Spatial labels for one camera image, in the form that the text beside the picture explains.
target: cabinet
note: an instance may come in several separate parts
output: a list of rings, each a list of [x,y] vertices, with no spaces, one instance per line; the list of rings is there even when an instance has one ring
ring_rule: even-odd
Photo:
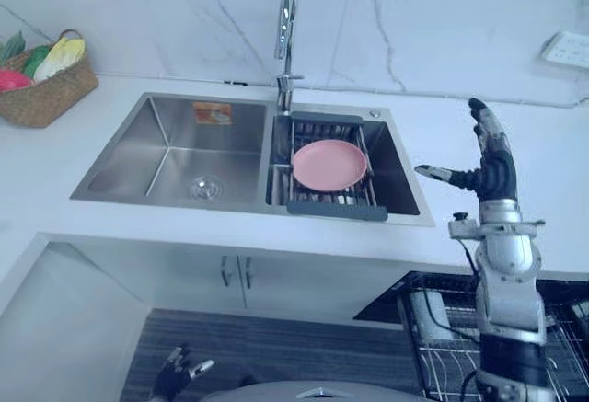
[[[118,401],[148,313],[86,258],[50,245],[0,318],[0,400]]]
[[[239,264],[248,310],[326,321],[352,321],[408,271],[384,260],[299,253],[260,253]]]
[[[238,247],[75,245],[151,307],[352,321],[405,273],[390,261]]]
[[[120,240],[75,247],[151,307],[226,312],[244,308],[231,248]]]

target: cable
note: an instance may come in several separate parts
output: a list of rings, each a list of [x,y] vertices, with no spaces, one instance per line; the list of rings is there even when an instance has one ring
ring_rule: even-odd
[[[472,257],[470,256],[470,252],[468,251],[467,246],[459,239],[457,239],[456,241],[458,241],[458,243],[460,243],[460,246],[462,246],[462,248],[464,248],[464,253],[467,256],[468,264],[470,264],[470,268],[472,269],[472,274],[478,281],[479,280],[479,272],[475,268],[475,263],[472,261]]]
[[[476,340],[474,337],[467,335],[466,333],[463,333],[460,330],[456,330],[455,328],[451,328],[451,327],[444,326],[444,325],[440,324],[433,316],[433,311],[430,306],[430,298],[428,298],[428,296],[427,296],[427,290],[423,291],[423,296],[425,297],[425,305],[427,306],[427,311],[430,314],[430,318],[432,319],[432,321],[435,325],[437,325],[439,328],[443,328],[443,329],[448,330],[452,333],[456,333],[460,338],[468,339],[470,342],[473,342],[474,344],[479,345],[479,341]]]
[[[464,402],[464,399],[467,396],[468,383],[472,380],[473,377],[475,377],[476,374],[477,371],[473,370],[472,372],[467,374],[467,377],[465,377],[464,381],[462,381],[462,386],[460,387],[460,402]]]

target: wicker basket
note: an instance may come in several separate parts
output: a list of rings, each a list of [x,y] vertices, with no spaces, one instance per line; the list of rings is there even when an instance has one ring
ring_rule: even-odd
[[[66,29],[59,39],[70,32],[82,38],[75,29]],[[2,67],[22,73],[31,52],[22,52]],[[98,80],[84,52],[80,61],[38,84],[0,93],[0,115],[15,124],[44,128],[97,86]]]

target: wire basket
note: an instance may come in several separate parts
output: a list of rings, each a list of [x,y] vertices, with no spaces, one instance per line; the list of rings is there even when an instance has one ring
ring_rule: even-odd
[[[287,202],[289,212],[373,221],[387,219],[387,209],[376,202],[372,182],[374,172],[366,149],[363,123],[361,117],[351,115],[293,112]],[[367,162],[363,178],[349,188],[331,192],[319,192],[299,183],[293,175],[293,158],[303,146],[319,140],[342,140],[357,146]]]
[[[402,281],[409,286],[407,292],[439,292],[444,300],[450,327],[479,339],[475,309],[476,283],[472,277],[462,275],[410,273],[412,277]],[[539,281],[538,290],[543,294],[547,287],[559,281]],[[589,398],[589,297],[586,283],[577,284],[576,298],[566,302],[545,299],[547,325],[547,371],[556,400],[559,402],[587,400]],[[443,402],[458,402],[461,385],[466,376],[479,368],[479,347],[468,339],[427,339],[420,333],[409,293],[399,297],[403,323],[410,334],[414,359],[419,371],[422,392],[425,397]],[[465,400],[482,400],[470,382]]]

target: plate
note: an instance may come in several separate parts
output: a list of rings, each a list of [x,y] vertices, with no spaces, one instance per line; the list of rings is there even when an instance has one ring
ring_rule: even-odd
[[[342,140],[319,140],[293,157],[293,175],[303,186],[320,192],[344,190],[362,179],[368,164],[364,153]]]

